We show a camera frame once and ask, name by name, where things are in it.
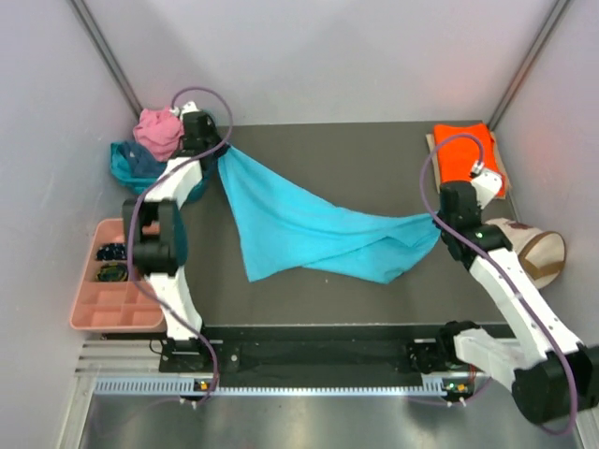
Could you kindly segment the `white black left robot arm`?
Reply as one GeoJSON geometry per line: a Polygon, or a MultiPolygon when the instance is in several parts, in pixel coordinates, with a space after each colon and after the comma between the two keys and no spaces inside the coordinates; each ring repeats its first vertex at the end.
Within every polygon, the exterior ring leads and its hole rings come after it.
{"type": "Polygon", "coordinates": [[[203,319],[185,276],[188,239],[182,206],[216,169],[227,144],[211,114],[195,105],[179,109],[178,118],[183,135],[165,170],[136,200],[123,204],[127,265],[131,282],[165,317],[161,369],[217,371],[216,352],[202,334],[203,319]]]}

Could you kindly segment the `light blue t shirt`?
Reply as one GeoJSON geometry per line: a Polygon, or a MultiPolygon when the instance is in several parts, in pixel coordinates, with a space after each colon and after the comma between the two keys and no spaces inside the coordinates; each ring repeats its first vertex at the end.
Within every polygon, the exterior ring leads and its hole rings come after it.
{"type": "Polygon", "coordinates": [[[336,206],[236,148],[218,170],[251,282],[307,268],[387,284],[440,238],[428,214],[388,217],[336,206]]]}

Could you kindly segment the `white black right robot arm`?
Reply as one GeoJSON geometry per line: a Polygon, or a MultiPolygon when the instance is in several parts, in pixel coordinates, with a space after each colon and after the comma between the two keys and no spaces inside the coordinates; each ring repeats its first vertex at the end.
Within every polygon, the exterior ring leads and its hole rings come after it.
{"type": "Polygon", "coordinates": [[[494,195],[478,180],[444,183],[433,219],[453,259],[483,286],[519,344],[506,346],[471,321],[453,321],[437,334],[437,359],[446,369],[469,364],[486,372],[535,425],[574,420],[598,405],[598,349],[552,311],[504,232],[483,223],[484,202],[494,195]]]}

